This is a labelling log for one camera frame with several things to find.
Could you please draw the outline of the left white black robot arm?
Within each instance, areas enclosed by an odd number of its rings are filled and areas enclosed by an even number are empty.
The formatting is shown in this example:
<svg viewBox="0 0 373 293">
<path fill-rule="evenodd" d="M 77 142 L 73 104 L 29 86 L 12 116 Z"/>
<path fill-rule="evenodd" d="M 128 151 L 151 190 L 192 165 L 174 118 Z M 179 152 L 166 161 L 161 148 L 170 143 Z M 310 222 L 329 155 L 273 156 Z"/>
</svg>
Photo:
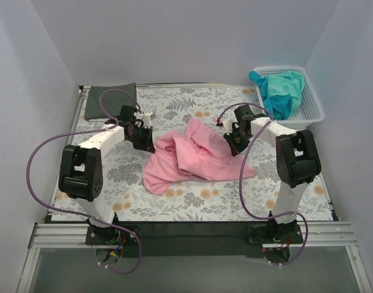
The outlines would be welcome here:
<svg viewBox="0 0 373 293">
<path fill-rule="evenodd" d="M 131 142 L 136 150 L 154 153 L 152 115 L 133 106 L 122 106 L 120 114 L 106 121 L 101 131 L 79 145 L 63 149 L 59 190 L 80 205 L 89 215 L 90 224 L 105 228 L 115 219 L 115 212 L 101 195 L 103 158 L 124 141 Z"/>
</svg>

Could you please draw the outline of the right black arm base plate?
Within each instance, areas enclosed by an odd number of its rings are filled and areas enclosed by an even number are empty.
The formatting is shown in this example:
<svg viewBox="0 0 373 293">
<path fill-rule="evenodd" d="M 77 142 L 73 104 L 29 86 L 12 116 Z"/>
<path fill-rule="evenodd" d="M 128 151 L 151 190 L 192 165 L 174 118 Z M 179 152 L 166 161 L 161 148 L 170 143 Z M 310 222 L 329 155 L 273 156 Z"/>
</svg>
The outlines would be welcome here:
<svg viewBox="0 0 373 293">
<path fill-rule="evenodd" d="M 241 230 L 249 244 L 302 244 L 303 236 L 297 221 L 278 224 L 275 220 L 250 222 Z"/>
</svg>

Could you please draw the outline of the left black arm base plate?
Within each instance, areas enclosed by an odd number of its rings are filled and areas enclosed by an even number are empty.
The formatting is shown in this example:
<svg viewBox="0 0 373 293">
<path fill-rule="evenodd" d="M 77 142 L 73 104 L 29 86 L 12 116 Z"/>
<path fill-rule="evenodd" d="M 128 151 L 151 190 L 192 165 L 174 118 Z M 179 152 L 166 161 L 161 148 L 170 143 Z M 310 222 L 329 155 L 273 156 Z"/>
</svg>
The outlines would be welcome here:
<svg viewBox="0 0 373 293">
<path fill-rule="evenodd" d="M 137 239 L 132 232 L 118 230 L 112 227 L 89 226 L 85 238 L 86 245 L 137 245 Z"/>
</svg>

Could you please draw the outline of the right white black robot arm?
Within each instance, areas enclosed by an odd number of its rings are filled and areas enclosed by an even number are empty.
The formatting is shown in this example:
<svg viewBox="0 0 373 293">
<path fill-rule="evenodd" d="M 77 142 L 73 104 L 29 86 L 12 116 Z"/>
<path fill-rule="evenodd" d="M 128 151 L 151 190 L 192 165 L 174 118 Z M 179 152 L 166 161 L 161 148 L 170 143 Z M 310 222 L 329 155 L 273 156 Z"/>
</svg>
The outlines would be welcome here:
<svg viewBox="0 0 373 293">
<path fill-rule="evenodd" d="M 243 180 L 248 155 L 257 139 L 275 148 L 277 174 L 281 180 L 278 198 L 267 217 L 254 215 L 253 218 L 263 222 L 264 226 L 258 230 L 263 237 L 286 240 L 297 229 L 303 193 L 321 172 L 319 154 L 311 131 L 284 127 L 267 109 L 255 114 L 251 106 L 248 102 L 231 105 L 236 118 L 218 117 L 216 125 L 225 130 L 223 137 L 231 154 L 244 154 L 239 181 Z"/>
</svg>

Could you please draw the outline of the pink t-shirt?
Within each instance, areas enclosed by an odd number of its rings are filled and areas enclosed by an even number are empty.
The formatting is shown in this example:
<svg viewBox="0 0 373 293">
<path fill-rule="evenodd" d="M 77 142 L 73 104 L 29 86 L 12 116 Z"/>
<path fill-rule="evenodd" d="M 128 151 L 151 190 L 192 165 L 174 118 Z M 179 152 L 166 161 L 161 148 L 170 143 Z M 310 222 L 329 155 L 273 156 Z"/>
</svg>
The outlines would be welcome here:
<svg viewBox="0 0 373 293">
<path fill-rule="evenodd" d="M 171 183 L 202 178 L 208 181 L 239 179 L 243 158 L 233 156 L 226 140 L 196 118 L 184 135 L 172 130 L 154 143 L 155 152 L 143 169 L 143 185 L 163 195 Z"/>
</svg>

